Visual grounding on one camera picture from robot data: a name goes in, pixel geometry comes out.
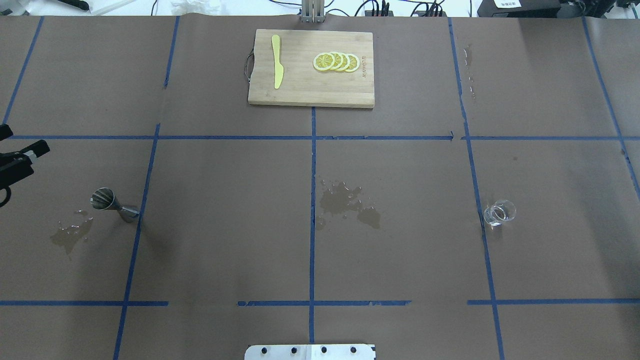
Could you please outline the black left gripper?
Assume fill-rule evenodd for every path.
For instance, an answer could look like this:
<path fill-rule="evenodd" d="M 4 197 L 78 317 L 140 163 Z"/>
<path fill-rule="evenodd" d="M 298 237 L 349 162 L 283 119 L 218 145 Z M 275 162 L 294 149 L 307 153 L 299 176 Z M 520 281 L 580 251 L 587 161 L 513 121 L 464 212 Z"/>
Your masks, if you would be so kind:
<path fill-rule="evenodd" d="M 39 139 L 21 150 L 1 153 L 0 189 L 4 191 L 5 197 L 1 200 L 0 207 L 9 203 L 12 196 L 10 187 L 33 175 L 34 162 L 50 151 L 48 142 Z"/>

